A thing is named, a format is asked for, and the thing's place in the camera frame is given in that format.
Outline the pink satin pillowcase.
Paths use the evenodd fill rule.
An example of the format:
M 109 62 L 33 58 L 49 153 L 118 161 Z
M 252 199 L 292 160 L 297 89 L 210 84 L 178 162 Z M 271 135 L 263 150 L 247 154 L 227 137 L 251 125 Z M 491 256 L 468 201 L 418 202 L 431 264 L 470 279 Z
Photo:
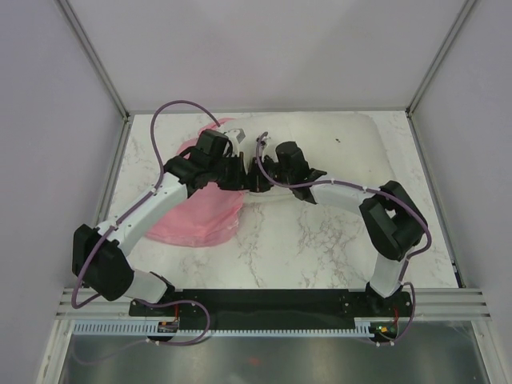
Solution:
M 228 242 L 239 228 L 245 193 L 220 190 L 214 183 L 166 213 L 146 233 L 150 240 L 184 247 L 210 247 Z

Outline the white pillow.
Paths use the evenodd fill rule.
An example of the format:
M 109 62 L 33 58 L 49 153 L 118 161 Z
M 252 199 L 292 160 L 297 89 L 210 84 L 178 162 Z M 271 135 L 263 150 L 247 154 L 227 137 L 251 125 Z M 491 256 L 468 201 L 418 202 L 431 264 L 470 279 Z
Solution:
M 257 138 L 268 133 L 263 151 L 277 159 L 275 147 L 296 142 L 310 167 L 337 180 L 362 186 L 381 186 L 394 179 L 376 123 L 364 114 L 293 112 L 236 118 L 222 124 L 221 132 L 242 129 L 245 166 L 255 156 Z

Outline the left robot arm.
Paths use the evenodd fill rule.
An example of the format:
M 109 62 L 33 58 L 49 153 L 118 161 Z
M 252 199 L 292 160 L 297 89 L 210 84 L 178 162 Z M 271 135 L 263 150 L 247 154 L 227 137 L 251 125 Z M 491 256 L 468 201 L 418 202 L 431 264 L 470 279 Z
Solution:
M 95 227 L 81 225 L 74 232 L 72 271 L 107 301 L 122 296 L 141 298 L 157 315 L 175 304 L 170 284 L 155 274 L 135 270 L 127 258 L 149 229 L 166 213 L 214 182 L 224 190 L 242 190 L 246 176 L 241 129 L 204 130 L 195 145 L 169 159 L 156 184 L 120 216 Z

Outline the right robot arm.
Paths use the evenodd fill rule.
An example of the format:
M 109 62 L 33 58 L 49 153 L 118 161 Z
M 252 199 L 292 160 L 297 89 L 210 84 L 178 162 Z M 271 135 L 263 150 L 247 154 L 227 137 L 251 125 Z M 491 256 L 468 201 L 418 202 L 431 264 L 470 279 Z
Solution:
M 264 155 L 266 144 L 266 134 L 257 138 L 254 160 L 258 176 L 269 185 L 290 190 L 298 200 L 337 207 L 362 218 L 377 252 L 367 283 L 367 309 L 378 316 L 393 309 L 394 294 L 403 286 L 410 260 L 432 245 L 427 220 L 403 186 L 394 180 L 379 188 L 337 180 L 311 168 L 295 142 L 277 145 L 276 160 Z

